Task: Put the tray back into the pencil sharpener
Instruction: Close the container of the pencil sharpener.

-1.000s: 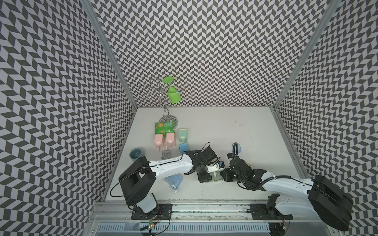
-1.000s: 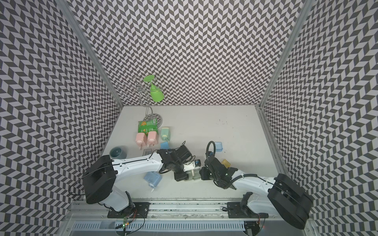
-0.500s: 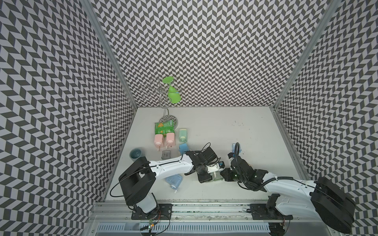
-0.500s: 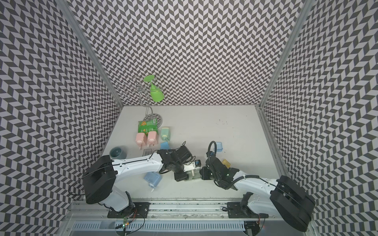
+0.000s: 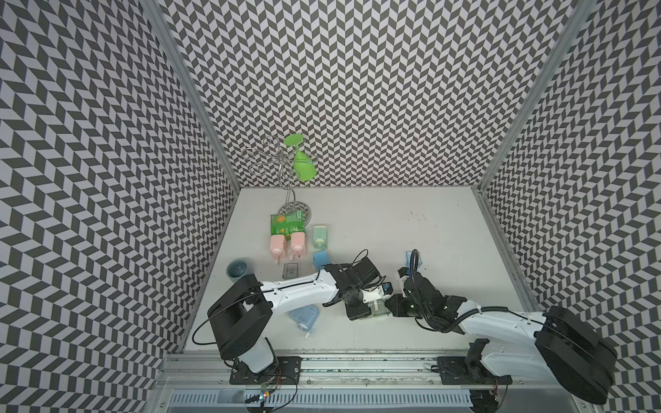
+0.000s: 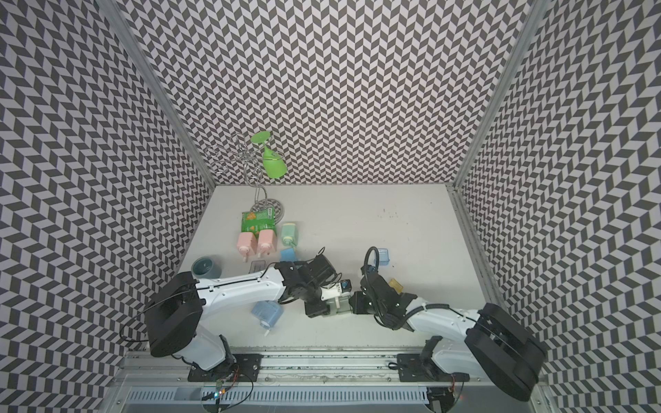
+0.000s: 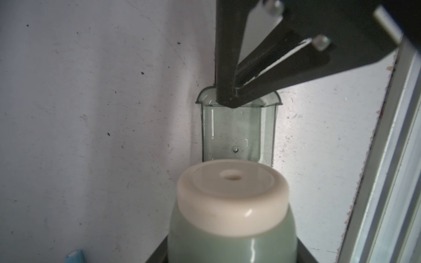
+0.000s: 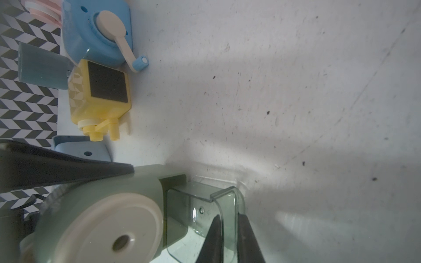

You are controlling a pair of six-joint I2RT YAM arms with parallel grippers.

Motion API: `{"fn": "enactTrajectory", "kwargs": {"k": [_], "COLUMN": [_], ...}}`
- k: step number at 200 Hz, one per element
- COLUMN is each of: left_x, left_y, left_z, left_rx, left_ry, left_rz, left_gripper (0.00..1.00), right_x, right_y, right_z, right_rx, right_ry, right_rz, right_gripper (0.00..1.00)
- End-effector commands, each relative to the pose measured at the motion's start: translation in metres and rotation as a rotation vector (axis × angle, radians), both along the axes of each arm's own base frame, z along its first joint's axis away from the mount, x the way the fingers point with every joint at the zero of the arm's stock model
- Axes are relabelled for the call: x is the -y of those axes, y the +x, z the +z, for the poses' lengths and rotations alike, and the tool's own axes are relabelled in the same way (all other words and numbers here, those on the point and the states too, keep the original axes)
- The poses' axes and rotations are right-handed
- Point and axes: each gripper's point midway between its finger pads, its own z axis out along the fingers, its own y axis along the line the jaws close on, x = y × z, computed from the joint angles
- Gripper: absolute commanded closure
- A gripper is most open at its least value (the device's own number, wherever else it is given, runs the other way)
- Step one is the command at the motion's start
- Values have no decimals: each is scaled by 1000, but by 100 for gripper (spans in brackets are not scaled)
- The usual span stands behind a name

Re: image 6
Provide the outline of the mint green pencil sharpener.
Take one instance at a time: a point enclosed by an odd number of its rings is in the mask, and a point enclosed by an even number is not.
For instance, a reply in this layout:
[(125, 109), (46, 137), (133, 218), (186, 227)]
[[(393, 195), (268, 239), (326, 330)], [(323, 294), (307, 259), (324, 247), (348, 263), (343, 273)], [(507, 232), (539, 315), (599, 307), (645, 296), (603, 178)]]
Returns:
[(297, 224), (287, 222), (282, 225), (282, 244), (289, 248), (295, 248), (299, 243), (299, 232)]

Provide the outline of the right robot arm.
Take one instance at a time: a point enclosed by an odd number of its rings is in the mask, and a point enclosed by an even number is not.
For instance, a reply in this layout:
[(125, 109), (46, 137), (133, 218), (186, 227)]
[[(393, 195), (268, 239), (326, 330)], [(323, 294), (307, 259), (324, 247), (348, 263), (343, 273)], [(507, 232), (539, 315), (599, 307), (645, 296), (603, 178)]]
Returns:
[(399, 293), (372, 272), (361, 280), (349, 306), (356, 315), (374, 316), (388, 330), (427, 335), (420, 353), (399, 354), (403, 382), (487, 379), (513, 399), (528, 402), (547, 359), (547, 346), (492, 303), (480, 310), (430, 303)]

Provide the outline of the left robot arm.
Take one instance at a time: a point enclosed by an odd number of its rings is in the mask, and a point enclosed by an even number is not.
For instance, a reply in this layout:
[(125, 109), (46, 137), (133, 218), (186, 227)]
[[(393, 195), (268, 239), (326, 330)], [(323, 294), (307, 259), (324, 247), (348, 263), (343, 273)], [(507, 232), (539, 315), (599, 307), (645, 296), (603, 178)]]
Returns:
[(175, 275), (146, 302), (147, 342), (153, 357), (174, 356), (203, 371), (232, 360), (227, 339), (215, 335), (203, 320), (239, 306), (262, 301), (301, 300), (306, 316), (325, 315), (329, 306), (322, 288), (337, 282), (337, 270), (322, 254), (298, 262), (270, 263), (248, 275), (197, 279)]

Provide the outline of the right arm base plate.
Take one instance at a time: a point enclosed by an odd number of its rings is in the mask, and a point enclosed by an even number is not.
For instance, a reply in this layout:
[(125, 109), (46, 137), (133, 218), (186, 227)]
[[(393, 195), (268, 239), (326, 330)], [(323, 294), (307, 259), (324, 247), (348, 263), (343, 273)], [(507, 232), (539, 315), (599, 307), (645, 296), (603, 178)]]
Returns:
[(399, 381), (404, 383), (470, 381), (467, 373), (445, 373), (431, 359), (423, 359), (420, 354), (397, 354), (395, 361)]

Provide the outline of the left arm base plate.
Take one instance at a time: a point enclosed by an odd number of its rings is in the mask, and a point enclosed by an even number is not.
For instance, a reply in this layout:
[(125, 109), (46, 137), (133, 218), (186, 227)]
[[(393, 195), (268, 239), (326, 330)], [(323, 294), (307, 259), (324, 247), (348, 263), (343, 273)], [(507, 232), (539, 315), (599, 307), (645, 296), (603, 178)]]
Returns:
[(263, 356), (257, 353), (235, 354), (211, 370), (191, 367), (188, 382), (212, 383), (224, 381), (232, 384), (238, 374), (237, 382), (255, 382), (261, 370)]

